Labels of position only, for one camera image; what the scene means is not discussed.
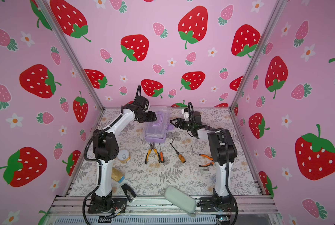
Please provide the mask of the purple plastic tool box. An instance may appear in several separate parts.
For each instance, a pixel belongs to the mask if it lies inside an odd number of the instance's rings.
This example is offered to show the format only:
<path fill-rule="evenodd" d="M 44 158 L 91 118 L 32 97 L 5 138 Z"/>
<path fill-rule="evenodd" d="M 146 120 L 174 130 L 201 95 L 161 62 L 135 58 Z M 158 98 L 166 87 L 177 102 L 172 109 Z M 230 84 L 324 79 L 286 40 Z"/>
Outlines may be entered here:
<path fill-rule="evenodd" d="M 156 121 L 148 122 L 144 127 L 144 139 L 148 143 L 163 144 L 166 141 L 168 131 L 172 131 L 174 126 L 170 123 L 169 111 L 156 111 L 156 117 Z"/>

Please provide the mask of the large orange handled screwdriver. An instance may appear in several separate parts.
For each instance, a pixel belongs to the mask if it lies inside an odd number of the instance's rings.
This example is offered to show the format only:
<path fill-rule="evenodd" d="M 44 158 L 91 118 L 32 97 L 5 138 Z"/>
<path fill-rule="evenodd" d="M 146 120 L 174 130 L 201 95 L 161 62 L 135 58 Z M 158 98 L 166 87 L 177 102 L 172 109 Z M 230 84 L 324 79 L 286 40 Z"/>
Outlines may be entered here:
<path fill-rule="evenodd" d="M 182 156 L 182 154 L 173 146 L 173 144 L 170 142 L 171 147 L 174 149 L 174 151 L 176 152 L 179 160 L 184 164 L 186 163 L 186 159 Z"/>

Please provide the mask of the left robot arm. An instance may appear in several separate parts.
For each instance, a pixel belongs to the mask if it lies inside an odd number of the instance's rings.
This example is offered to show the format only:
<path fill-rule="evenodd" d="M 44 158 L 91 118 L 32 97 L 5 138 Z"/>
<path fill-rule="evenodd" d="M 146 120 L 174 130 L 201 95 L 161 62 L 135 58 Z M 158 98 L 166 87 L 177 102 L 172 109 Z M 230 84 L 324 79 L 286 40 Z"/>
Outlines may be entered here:
<path fill-rule="evenodd" d="M 156 113 L 149 110 L 147 98 L 137 94 L 132 103 L 121 107 L 119 116 L 107 127 L 93 132 L 84 150 L 84 160 L 98 163 L 97 187 L 88 194 L 92 206 L 108 212 L 113 207 L 111 176 L 113 160 L 118 156 L 117 137 L 130 122 L 154 122 Z"/>

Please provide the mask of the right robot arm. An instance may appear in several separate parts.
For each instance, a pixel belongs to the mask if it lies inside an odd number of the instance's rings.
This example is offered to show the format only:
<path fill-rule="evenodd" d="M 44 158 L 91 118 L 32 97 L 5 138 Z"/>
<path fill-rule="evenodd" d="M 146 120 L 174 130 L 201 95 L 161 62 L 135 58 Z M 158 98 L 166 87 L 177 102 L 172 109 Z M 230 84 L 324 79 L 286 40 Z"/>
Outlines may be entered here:
<path fill-rule="evenodd" d="M 236 206 L 236 199 L 230 191 L 231 167 L 237 157 L 237 149 L 230 132 L 214 128 L 201 122 L 201 113 L 183 109 L 183 118 L 176 118 L 170 124 L 188 131 L 193 137 L 209 143 L 210 154 L 216 166 L 216 183 L 210 198 L 213 208 L 224 211 Z"/>

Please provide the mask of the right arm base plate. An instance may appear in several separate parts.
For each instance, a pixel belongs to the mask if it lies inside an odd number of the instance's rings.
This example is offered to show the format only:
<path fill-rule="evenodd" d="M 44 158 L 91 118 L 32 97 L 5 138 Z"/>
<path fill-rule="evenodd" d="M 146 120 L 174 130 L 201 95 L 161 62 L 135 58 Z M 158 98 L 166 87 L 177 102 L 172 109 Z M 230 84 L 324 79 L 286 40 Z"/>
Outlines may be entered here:
<path fill-rule="evenodd" d="M 231 196 L 226 196 L 223 198 L 212 197 L 202 197 L 196 204 L 200 207 L 202 212 L 238 212 L 238 207 L 236 200 Z"/>

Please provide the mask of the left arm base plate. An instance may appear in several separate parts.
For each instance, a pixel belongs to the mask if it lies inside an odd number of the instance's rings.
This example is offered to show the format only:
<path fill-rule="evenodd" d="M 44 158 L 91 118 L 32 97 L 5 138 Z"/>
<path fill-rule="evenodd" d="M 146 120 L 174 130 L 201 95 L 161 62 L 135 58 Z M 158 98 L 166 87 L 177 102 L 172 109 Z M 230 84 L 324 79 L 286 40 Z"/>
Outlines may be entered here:
<path fill-rule="evenodd" d="M 112 214 L 116 211 L 117 213 L 124 213 L 126 210 L 128 200 L 127 198 L 112 198 L 105 203 L 101 203 L 100 200 L 92 200 L 91 206 L 88 208 L 89 214 Z"/>

